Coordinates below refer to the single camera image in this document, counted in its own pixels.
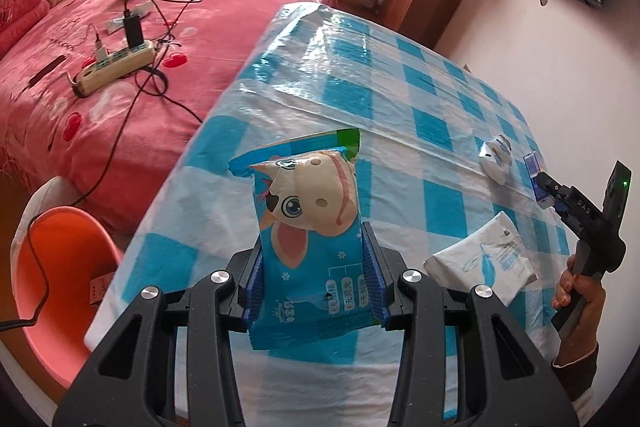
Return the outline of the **blue cartoon dog wipes pack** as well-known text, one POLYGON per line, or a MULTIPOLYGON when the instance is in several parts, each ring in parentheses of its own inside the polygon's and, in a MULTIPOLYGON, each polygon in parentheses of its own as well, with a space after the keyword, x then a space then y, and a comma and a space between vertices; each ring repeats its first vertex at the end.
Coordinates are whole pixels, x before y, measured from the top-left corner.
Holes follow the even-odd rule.
POLYGON ((265 298, 255 350, 288 349, 375 323, 363 274, 356 128, 270 144, 229 162, 254 182, 265 298))

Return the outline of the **paper trash in bucket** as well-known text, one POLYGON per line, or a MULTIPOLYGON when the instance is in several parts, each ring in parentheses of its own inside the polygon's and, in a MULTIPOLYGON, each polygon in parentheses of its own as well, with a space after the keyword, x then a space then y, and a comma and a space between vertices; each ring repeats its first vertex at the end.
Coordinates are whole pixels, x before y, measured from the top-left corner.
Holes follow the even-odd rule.
POLYGON ((93 277, 89 282, 89 305, 92 307, 98 307, 104 299, 107 289, 111 285, 111 281, 115 272, 108 272, 98 277, 93 277))

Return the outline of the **orange plastic trash bucket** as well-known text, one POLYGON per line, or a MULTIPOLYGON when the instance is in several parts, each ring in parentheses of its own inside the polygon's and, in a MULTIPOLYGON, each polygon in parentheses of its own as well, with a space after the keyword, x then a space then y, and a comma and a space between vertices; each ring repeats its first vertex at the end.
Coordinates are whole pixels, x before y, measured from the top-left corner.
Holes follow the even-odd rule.
POLYGON ((67 388, 88 360, 85 335, 98 307, 89 305, 89 282, 116 271, 124 253, 88 212, 54 207, 41 213, 18 241, 12 291, 35 356, 67 388))

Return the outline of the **crumpled white plastic bag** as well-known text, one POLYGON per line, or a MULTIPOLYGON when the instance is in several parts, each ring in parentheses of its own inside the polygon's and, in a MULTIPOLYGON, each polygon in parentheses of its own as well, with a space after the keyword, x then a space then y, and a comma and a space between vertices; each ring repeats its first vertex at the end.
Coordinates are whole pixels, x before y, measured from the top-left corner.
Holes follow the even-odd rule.
POLYGON ((485 141, 478 152, 478 162, 492 181, 499 185, 506 184, 512 166, 511 142, 503 134, 485 141))

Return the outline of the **white feather tissue pack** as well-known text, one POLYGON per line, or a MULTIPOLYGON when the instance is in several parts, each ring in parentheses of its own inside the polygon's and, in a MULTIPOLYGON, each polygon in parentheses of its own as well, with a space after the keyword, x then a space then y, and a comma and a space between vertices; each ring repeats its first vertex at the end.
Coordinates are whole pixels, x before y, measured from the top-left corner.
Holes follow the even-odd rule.
POLYGON ((523 239, 503 211, 465 239, 428 257, 423 268, 440 286, 455 291, 488 286, 506 306, 537 280, 523 239))

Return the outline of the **blue checkered tablecloth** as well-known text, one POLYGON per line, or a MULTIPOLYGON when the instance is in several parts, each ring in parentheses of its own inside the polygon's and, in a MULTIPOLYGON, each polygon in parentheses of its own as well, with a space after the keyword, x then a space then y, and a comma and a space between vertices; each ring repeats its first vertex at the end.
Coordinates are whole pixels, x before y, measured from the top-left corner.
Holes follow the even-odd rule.
POLYGON ((223 268, 258 234, 250 180, 232 158, 298 136, 356 128, 359 202, 381 244, 410 267, 500 211, 518 229, 535 283, 510 310, 541 354, 559 338, 550 300, 570 252, 540 208, 523 156, 536 150, 522 113, 488 84, 393 31, 328 6, 277 12, 144 216, 85 337, 96 346, 138 291, 178 291, 223 268), (506 184, 478 162, 485 141, 511 142, 506 184))

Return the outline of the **white power strip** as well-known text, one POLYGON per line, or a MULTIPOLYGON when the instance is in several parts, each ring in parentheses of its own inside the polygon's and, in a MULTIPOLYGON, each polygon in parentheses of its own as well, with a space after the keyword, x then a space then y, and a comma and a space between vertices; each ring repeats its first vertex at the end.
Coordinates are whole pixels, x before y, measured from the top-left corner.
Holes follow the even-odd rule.
POLYGON ((87 98, 109 83, 150 66, 154 57, 154 44, 151 40, 144 40, 134 48, 123 48, 107 54, 103 60, 85 67, 70 85, 79 98, 87 98))

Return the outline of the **black power adapter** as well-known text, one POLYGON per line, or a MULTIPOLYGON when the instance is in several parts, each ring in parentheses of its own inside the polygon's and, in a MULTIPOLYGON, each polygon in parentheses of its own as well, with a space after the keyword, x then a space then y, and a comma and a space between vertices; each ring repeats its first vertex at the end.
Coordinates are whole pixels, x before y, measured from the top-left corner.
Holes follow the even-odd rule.
POLYGON ((125 31, 129 49, 134 49, 137 46, 142 46, 142 44, 144 43, 144 35, 139 15, 134 14, 134 12, 126 9, 124 11, 124 18, 122 19, 122 27, 125 31))

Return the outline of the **black phone on bed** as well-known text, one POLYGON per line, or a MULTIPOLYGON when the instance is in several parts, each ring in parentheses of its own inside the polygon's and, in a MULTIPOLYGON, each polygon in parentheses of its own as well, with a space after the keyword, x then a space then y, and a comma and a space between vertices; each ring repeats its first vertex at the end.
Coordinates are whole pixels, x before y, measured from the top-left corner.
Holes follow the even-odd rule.
POLYGON ((65 55, 59 55, 55 57, 54 60, 52 60, 49 64, 47 64, 42 69, 40 69, 39 72, 36 72, 35 75, 33 75, 32 78, 28 80, 27 89, 32 89, 32 87, 35 87, 35 85, 40 80, 43 80, 44 77, 49 75, 50 72, 53 72, 58 66, 60 66, 65 61, 66 61, 65 55))

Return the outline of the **pink love you blanket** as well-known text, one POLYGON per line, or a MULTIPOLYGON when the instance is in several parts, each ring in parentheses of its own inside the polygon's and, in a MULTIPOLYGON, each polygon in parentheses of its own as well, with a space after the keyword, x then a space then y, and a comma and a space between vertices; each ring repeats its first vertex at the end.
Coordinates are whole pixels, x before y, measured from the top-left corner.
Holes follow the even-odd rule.
POLYGON ((6 56, 50 7, 48 0, 1 0, 1 56, 6 56))

